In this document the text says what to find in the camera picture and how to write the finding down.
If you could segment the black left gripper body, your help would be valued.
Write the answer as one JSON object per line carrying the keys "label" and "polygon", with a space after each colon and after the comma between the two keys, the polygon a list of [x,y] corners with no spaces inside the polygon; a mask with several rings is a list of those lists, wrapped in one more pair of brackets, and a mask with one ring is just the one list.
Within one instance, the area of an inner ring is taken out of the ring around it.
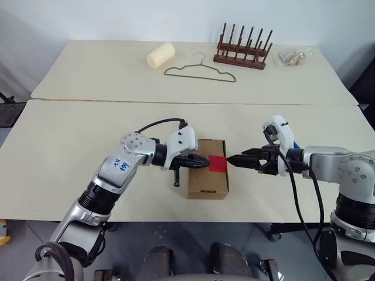
{"label": "black left gripper body", "polygon": [[193,159],[192,154],[186,156],[177,156],[173,159],[169,169],[174,172],[174,187],[180,186],[180,172],[181,167],[189,167],[190,161]]}

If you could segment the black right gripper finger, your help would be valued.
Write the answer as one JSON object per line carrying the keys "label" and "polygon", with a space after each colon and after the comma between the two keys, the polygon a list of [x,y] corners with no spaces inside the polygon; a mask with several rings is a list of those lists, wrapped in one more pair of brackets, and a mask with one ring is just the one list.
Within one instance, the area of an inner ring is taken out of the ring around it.
{"label": "black right gripper finger", "polygon": [[263,158],[263,150],[261,148],[251,148],[243,151],[241,154],[252,159]]}
{"label": "black right gripper finger", "polygon": [[258,169],[260,167],[260,161],[249,155],[233,155],[228,157],[227,161],[235,167],[246,169]]}

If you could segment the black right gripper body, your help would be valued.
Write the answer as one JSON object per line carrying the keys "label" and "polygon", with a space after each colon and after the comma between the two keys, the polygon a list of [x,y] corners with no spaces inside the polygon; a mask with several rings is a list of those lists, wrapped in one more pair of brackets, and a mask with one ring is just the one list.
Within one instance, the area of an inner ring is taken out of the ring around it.
{"label": "black right gripper body", "polygon": [[278,171],[278,152],[276,148],[271,145],[265,145],[261,148],[258,155],[259,167],[258,172],[261,174],[268,174],[276,176]]}

